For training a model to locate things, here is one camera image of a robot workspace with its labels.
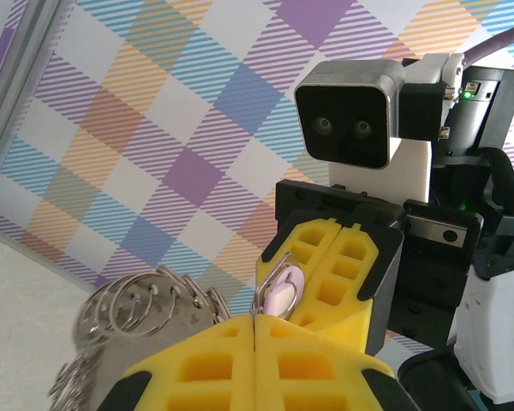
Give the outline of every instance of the checkered fabric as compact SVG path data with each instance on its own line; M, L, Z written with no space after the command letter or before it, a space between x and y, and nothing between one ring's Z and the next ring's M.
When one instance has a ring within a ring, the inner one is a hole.
M0 33L0 70L29 0L14 0Z
M79 0L62 21L0 161L0 231L95 286L166 263L240 313L275 183L327 184L299 80L464 51L514 27L514 1ZM514 45L484 63L514 68Z

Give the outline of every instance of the robot camera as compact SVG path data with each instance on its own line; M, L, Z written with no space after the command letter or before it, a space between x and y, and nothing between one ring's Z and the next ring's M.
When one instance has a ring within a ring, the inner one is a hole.
M385 168L397 138L403 66L392 61L318 64L295 92L308 153L319 160Z

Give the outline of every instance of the pink key tag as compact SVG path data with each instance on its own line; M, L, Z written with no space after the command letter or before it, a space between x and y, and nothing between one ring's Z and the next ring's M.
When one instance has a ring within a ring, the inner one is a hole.
M304 288L305 277L301 269L294 265L287 266L268 288L263 313L288 319L301 301Z

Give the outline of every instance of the yellow foam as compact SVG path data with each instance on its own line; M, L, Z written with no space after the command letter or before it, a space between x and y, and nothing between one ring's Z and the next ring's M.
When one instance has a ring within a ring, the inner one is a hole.
M379 249L355 224L342 228L317 263L290 322L365 352L373 300L357 294Z
M394 377L373 357L264 314L255 347L254 411L380 411L362 370Z
M251 411L254 327L236 316L131 367L152 378L135 411Z
M334 219L318 219L297 225L270 261L265 263L261 257L258 258L255 266L256 284L263 282L286 253L296 256L305 281L308 281L341 228Z

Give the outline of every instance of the camera lens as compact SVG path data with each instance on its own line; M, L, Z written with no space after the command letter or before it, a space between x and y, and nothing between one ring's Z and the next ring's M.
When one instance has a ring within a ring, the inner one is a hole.
M360 120L354 124L354 131L356 132L357 137L363 139L371 135L372 129L368 122Z
M325 117L318 117L314 120L314 129L321 135L331 134L333 130L332 122L327 120Z

